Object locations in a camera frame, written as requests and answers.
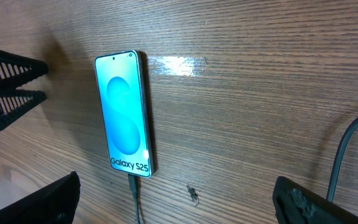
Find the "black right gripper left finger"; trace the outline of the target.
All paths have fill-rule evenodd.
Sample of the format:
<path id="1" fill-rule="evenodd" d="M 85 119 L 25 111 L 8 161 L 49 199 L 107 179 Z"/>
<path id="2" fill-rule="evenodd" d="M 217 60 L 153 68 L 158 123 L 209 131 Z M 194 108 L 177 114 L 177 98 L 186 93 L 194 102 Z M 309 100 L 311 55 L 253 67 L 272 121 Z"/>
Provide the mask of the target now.
<path id="1" fill-rule="evenodd" d="M 72 224 L 80 199 L 73 171 L 0 210 L 0 224 Z"/>

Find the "smartphone with teal screen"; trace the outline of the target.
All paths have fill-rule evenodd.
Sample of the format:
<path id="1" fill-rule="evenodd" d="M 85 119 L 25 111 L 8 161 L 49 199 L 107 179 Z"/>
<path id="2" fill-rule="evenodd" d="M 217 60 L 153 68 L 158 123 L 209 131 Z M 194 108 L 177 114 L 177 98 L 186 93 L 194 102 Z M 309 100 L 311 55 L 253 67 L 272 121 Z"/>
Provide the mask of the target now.
<path id="1" fill-rule="evenodd" d="M 151 177 L 154 162 L 140 53 L 96 57 L 94 69 L 111 167 Z"/>

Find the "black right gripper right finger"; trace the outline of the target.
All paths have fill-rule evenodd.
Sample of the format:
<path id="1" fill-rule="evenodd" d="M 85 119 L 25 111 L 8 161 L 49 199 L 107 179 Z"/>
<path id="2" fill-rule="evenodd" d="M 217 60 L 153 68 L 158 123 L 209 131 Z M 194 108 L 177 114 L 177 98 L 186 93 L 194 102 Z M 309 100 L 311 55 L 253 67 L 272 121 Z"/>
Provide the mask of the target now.
<path id="1" fill-rule="evenodd" d="M 279 224 L 354 224 L 358 216 L 280 176 L 272 195 Z"/>

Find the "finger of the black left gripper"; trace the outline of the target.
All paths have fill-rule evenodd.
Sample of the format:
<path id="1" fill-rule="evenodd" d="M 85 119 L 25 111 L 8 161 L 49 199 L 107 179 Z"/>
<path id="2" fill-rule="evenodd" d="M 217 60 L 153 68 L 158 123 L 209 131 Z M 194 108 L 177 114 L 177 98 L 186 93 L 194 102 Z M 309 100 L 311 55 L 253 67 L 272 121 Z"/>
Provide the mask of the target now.
<path id="1" fill-rule="evenodd" d="M 0 131 L 46 99 L 46 94 L 38 90 L 14 90 L 0 96 Z"/>
<path id="2" fill-rule="evenodd" d="M 0 92 L 14 90 L 49 72 L 41 61 L 0 50 Z"/>

